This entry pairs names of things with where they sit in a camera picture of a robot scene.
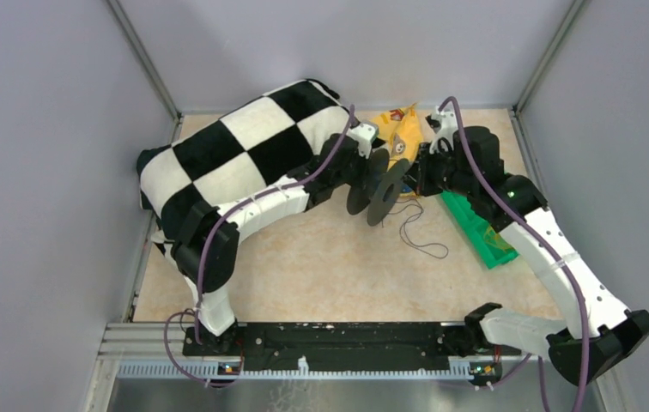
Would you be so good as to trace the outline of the grey plastic cable spool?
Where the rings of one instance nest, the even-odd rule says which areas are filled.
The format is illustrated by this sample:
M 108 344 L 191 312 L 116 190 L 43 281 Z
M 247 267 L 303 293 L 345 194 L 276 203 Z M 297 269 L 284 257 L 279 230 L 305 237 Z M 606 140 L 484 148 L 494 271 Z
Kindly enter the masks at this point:
M 374 150 L 350 184 L 346 209 L 350 215 L 366 211 L 366 221 L 371 227 L 379 225 L 390 213 L 401 195 L 404 176 L 411 167 L 407 159 L 399 159 L 392 165 L 390 160 L 386 149 Z

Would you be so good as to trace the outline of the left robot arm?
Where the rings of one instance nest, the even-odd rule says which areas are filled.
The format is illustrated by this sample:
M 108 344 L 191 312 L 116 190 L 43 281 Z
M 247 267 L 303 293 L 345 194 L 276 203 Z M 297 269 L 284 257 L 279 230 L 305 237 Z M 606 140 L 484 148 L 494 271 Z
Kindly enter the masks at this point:
M 374 157 L 370 142 L 352 133 L 333 134 L 314 151 L 304 137 L 287 131 L 250 151 L 264 187 L 236 201 L 200 200 L 191 208 L 173 243 L 173 258 L 191 280 L 197 338 L 211 352 L 226 354 L 236 341 L 226 285 L 239 245 L 276 221 L 329 201 L 342 185 L 363 184 Z

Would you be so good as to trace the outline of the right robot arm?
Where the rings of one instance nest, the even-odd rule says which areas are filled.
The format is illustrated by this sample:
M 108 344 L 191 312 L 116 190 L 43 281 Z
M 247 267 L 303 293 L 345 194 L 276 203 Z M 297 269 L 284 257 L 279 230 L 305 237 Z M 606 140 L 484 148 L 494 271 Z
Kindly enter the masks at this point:
M 591 383 L 628 358 L 649 336 L 649 311 L 616 298 L 567 240 L 531 180 L 505 171 L 498 137 L 484 126 L 420 145 L 409 185 L 423 196 L 465 196 L 477 216 L 527 262 L 561 319 L 487 303 L 470 312 L 464 343 L 476 354 L 495 345 L 546 357 L 573 385 Z

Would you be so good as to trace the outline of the yellow cartoon print cloth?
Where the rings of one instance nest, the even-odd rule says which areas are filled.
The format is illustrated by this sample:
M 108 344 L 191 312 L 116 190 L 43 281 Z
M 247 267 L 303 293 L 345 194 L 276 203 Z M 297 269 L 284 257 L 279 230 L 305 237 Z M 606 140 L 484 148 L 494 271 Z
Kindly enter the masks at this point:
M 379 139 L 385 141 L 390 159 L 387 170 L 400 160 L 412 165 L 420 144 L 425 142 L 421 121 L 417 114 L 417 103 L 382 112 L 370 121 L 379 128 Z

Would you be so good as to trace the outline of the black white checkered pillow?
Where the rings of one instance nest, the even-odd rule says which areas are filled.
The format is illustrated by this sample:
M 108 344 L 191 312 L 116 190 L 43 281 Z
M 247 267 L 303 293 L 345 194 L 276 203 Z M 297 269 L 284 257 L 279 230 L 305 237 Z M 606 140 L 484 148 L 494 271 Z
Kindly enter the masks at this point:
M 173 264 L 190 209 L 236 201 L 329 154 L 349 119 L 337 92 L 301 79 L 248 101 L 191 136 L 144 149 L 136 159 L 141 206 L 155 213 Z

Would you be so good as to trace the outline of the green three-compartment plastic bin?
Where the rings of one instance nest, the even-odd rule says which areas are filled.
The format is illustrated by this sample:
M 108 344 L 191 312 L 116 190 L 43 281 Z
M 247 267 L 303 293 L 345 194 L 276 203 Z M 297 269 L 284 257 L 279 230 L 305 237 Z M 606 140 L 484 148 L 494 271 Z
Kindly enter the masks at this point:
M 486 220 L 472 210 L 466 197 L 446 191 L 440 197 L 488 269 L 508 264 L 519 256 Z

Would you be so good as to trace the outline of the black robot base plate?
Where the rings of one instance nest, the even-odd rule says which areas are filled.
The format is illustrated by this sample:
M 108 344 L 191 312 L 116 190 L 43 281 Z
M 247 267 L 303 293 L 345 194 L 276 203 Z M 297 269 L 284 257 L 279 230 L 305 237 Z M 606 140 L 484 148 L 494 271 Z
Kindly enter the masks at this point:
M 304 360 L 313 372 L 445 372 L 456 361 L 486 363 L 517 355 L 515 348 L 478 343 L 462 323 L 238 323 L 221 336 L 188 328 L 187 357 L 229 356 L 246 372 L 294 370 Z

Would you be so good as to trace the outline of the aluminium front rail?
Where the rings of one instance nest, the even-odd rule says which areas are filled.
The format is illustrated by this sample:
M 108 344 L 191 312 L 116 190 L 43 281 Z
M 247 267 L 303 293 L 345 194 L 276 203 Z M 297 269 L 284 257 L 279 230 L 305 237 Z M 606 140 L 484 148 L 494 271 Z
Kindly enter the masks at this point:
M 576 388 L 551 365 L 519 351 L 445 372 L 246 372 L 229 356 L 187 357 L 185 322 L 109 324 L 87 394 L 87 411 L 554 411 Z

